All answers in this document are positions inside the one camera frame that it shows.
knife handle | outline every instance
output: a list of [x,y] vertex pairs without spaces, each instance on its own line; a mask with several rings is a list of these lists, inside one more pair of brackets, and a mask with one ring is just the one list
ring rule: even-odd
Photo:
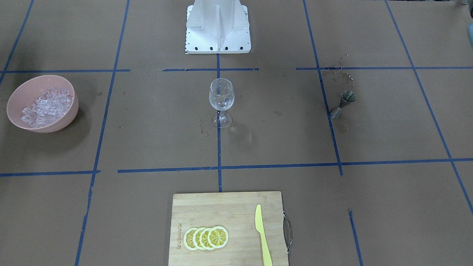
[[264,266],[272,266],[271,254],[269,253],[268,243],[266,242],[266,235],[261,234],[261,247],[263,250]]

plastic knife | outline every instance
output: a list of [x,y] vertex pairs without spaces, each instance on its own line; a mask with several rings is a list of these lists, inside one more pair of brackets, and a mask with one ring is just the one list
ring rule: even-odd
[[255,224],[256,230],[258,230],[261,236],[261,249],[263,250],[264,266],[272,266],[271,254],[269,253],[268,243],[266,242],[266,235],[264,234],[263,215],[261,214],[261,205],[259,204],[256,206],[256,211],[254,213],[254,224]]

metal jigger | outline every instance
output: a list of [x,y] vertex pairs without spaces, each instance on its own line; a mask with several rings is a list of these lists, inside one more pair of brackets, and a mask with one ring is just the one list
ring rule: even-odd
[[356,101],[356,94],[353,91],[346,90],[342,93],[342,98],[340,100],[340,105],[335,107],[332,111],[330,111],[331,118],[338,118],[342,113],[342,108],[345,106],[352,104]]

cutting board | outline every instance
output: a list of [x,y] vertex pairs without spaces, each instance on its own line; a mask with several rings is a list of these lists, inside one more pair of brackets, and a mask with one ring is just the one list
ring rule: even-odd
[[[263,266],[260,235],[254,225],[257,204],[261,204],[273,265],[289,266],[280,191],[174,194],[169,266]],[[214,250],[184,246],[189,228],[218,225],[228,230],[226,246]]]

pink bowl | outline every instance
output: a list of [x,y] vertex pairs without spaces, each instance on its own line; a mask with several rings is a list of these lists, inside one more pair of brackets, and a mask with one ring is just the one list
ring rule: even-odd
[[[53,86],[56,88],[65,88],[73,97],[72,105],[66,114],[58,121],[43,127],[33,128],[21,120],[23,113],[21,111],[27,106],[35,103],[36,98]],[[55,75],[44,75],[30,79],[18,87],[7,103],[7,115],[10,121],[17,127],[33,132],[48,133],[58,131],[69,125],[77,115],[79,109],[79,100],[75,95],[72,84],[65,78]]]

